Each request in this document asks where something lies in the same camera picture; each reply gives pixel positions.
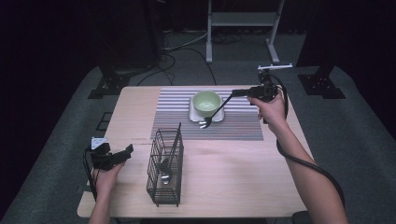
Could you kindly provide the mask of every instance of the forearm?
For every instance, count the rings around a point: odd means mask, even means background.
[[[287,154],[315,164],[286,122],[271,129]],[[315,223],[347,223],[338,192],[326,176],[289,159],[287,164],[296,188]]]
[[[92,210],[90,224],[108,224],[110,222],[111,195],[98,196]]]

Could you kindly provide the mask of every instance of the gray carpet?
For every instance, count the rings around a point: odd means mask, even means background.
[[[165,41],[170,47],[192,38],[194,36],[186,34],[170,34]],[[270,63],[269,53],[263,46],[264,38],[265,35],[243,35],[240,41],[230,45],[215,45],[210,67],[217,84],[258,85],[258,65]],[[296,63],[303,42],[303,35],[278,35],[275,45],[281,62]],[[140,85],[213,85],[213,77],[202,56],[191,50],[205,55],[205,44],[188,48],[169,53],[176,62],[167,74],[150,76]],[[166,68],[172,62],[170,56],[163,56],[160,65]],[[331,79],[346,99],[307,96],[297,75],[316,70],[316,67],[291,68],[276,70],[273,74],[288,87],[315,160],[332,173],[343,188],[350,222],[396,223],[394,139],[362,99],[353,80],[339,68],[334,68]],[[136,85],[155,71],[159,69],[132,77],[130,85]],[[81,82],[1,223],[87,223],[86,218],[77,215],[82,194],[80,186],[87,181],[82,152],[91,137],[105,134],[96,131],[96,125],[105,112],[114,109],[118,99],[118,96],[88,99],[101,76],[100,70],[94,68]],[[235,221],[257,223],[257,220]],[[290,223],[290,218],[268,218],[267,222]]]

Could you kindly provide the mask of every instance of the green bowl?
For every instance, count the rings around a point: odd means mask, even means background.
[[[198,91],[192,97],[192,105],[203,118],[210,117],[221,105],[220,96],[213,91]]]

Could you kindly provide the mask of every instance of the white saucer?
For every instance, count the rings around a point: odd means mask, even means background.
[[[192,105],[192,97],[190,98],[189,117],[190,117],[191,121],[200,121],[204,118],[204,117],[198,115],[197,110]],[[212,121],[220,122],[223,119],[224,119],[224,107],[213,117]]]

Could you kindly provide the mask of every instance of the human arm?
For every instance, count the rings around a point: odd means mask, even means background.
[[[124,163],[117,164],[109,171],[94,169],[92,172],[97,197],[92,210],[90,224],[108,224],[110,221],[110,205],[117,176]]]
[[[259,108],[259,119],[265,118],[283,151],[292,157],[316,164],[292,132],[285,120],[285,106],[281,92],[265,103],[256,98],[248,100]],[[314,223],[347,223],[347,215],[332,182],[324,175],[299,163],[286,159],[295,186]]]

